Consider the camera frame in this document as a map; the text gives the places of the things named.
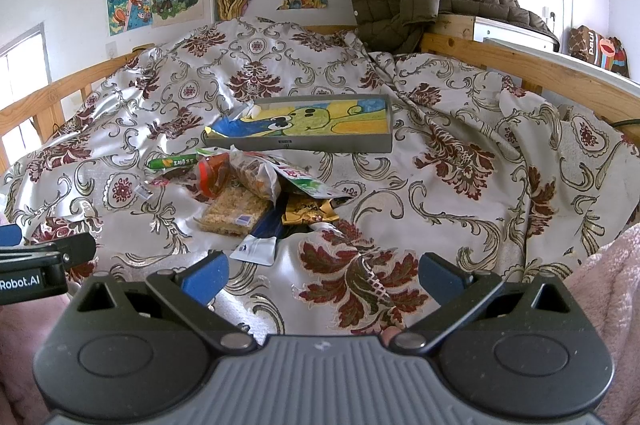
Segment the window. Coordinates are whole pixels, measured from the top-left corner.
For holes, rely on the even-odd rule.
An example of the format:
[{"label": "window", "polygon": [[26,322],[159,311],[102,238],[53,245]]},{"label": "window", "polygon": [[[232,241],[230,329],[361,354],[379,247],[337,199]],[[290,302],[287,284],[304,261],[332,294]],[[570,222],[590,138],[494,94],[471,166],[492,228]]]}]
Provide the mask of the window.
[{"label": "window", "polygon": [[[43,24],[0,48],[0,109],[50,83]],[[2,136],[2,143],[12,164],[41,145],[33,120]]]}]

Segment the power outlet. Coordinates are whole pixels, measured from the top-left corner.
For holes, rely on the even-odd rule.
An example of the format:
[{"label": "power outlet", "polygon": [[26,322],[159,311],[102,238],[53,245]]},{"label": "power outlet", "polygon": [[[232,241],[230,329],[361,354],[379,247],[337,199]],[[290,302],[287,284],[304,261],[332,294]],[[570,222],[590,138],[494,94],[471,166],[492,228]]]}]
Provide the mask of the power outlet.
[{"label": "power outlet", "polygon": [[115,58],[116,56],[118,56],[118,47],[116,45],[116,42],[109,42],[107,45],[105,45],[104,47],[107,51],[107,56],[109,58]]}]

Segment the floral bedspread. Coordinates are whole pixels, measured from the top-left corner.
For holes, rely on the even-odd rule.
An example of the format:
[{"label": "floral bedspread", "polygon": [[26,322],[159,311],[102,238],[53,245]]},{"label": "floral bedspread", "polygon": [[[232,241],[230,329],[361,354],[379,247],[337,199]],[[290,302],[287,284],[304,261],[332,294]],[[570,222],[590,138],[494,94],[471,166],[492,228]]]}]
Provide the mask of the floral bedspread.
[{"label": "floral bedspread", "polygon": [[37,243],[79,231],[105,270],[139,280],[239,240],[200,231],[189,185],[148,199],[145,163],[202,146],[204,125],[258,97],[385,93],[390,154],[282,151],[353,199],[336,231],[278,244],[271,267],[231,261],[210,307],[267,333],[370,333],[411,325],[437,304],[420,255],[510,280],[565,277],[612,241],[640,198],[638,150],[589,112],[556,109],[498,72],[429,54],[367,54],[354,34],[317,36],[263,19],[223,22],[142,53],[4,176],[6,214]]}]

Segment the green candy stick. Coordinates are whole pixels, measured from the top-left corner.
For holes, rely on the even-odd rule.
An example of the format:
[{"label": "green candy stick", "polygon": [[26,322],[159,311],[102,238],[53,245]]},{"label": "green candy stick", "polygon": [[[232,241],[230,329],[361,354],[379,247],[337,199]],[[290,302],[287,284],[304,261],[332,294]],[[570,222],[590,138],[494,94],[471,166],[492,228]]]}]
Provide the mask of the green candy stick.
[{"label": "green candy stick", "polygon": [[146,164],[151,170],[171,169],[173,167],[187,167],[198,162],[197,154],[184,154],[181,156],[164,156],[149,161]]}]

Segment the ribbed gray plate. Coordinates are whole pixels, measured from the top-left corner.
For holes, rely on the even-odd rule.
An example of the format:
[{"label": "ribbed gray plate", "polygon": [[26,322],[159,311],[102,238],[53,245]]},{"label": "ribbed gray plate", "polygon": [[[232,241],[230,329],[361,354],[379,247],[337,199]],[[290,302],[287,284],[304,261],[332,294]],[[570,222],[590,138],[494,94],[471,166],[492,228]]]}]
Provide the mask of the ribbed gray plate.
[{"label": "ribbed gray plate", "polygon": [[[422,358],[376,337],[271,337],[222,360],[203,389],[139,425],[510,425],[461,402]],[[84,425],[53,416],[47,425]],[[592,415],[562,425],[602,425]]]}]

